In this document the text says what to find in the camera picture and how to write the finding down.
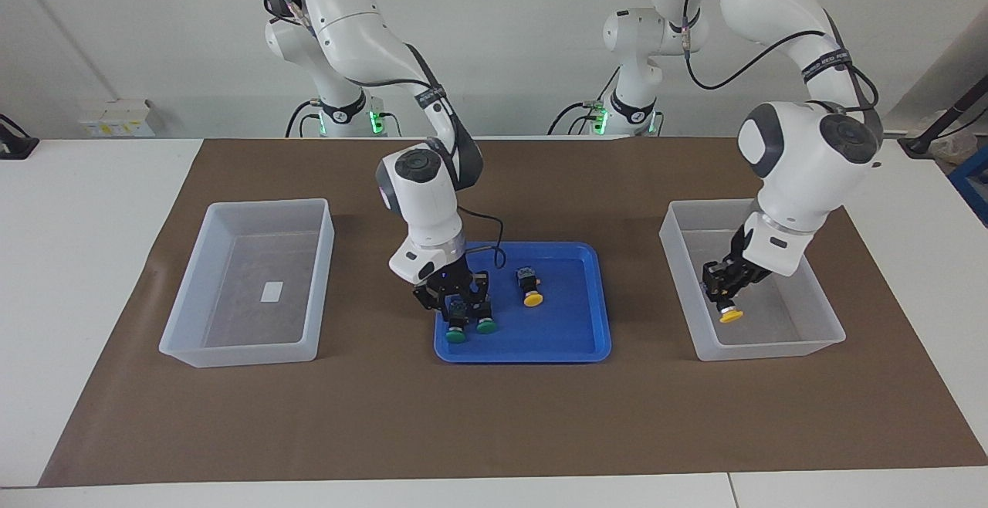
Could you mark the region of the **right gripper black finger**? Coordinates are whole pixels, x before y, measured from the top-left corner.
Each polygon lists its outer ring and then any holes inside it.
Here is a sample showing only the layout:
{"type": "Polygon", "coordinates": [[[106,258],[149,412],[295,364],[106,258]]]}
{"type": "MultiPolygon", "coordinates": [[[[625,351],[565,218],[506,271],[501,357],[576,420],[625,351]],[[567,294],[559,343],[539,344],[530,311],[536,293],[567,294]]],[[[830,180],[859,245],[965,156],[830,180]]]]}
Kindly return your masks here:
{"type": "Polygon", "coordinates": [[[467,315],[477,322],[493,320],[487,271],[472,273],[472,282],[467,290],[467,315]]]}
{"type": "Polygon", "coordinates": [[[417,301],[427,310],[440,313],[442,320],[449,322],[449,296],[455,296],[447,286],[417,286],[417,301]]]}

